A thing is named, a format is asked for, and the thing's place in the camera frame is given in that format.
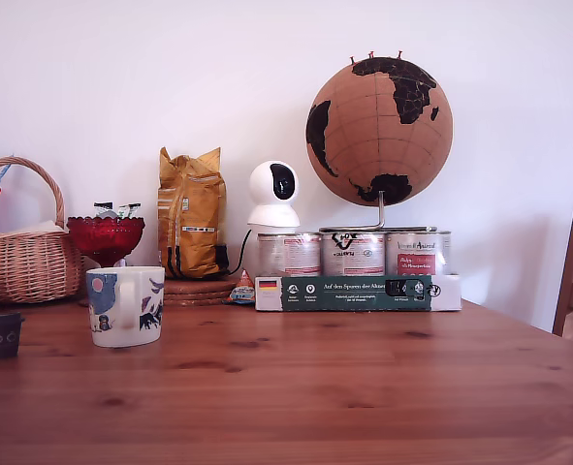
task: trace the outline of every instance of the german flag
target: german flag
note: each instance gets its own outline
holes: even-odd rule
[[[258,287],[260,289],[263,289],[265,291],[272,291],[277,289],[277,281],[275,280],[271,280],[271,281],[259,281],[258,282]]]

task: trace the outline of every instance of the basket handle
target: basket handle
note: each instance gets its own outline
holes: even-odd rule
[[[6,165],[22,165],[35,171],[40,175],[42,179],[48,184],[53,191],[53,196],[55,197],[55,224],[60,228],[64,228],[64,200],[62,199],[62,191],[55,183],[53,178],[48,175],[48,173],[40,165],[20,157],[2,157],[0,158],[0,168]]]

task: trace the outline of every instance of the yellow bag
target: yellow bag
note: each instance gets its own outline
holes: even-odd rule
[[[223,221],[226,184],[219,174],[221,149],[193,159],[160,154],[159,250],[170,278],[205,278],[228,269]]]

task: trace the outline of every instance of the cork trivet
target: cork trivet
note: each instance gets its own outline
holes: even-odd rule
[[[203,305],[221,305],[221,298],[203,298],[200,300],[170,300],[165,299],[164,304],[170,307],[197,307]]]
[[[166,300],[207,300],[210,298],[226,298],[230,291],[223,293],[206,293],[206,294],[166,294]]]
[[[236,278],[221,281],[178,281],[166,279],[165,294],[206,294],[231,291],[237,285]]]

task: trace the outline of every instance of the cork globe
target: cork globe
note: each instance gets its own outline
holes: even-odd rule
[[[305,128],[323,183],[360,205],[391,205],[422,192],[452,145],[452,112],[438,82],[406,60],[370,57],[318,92]]]

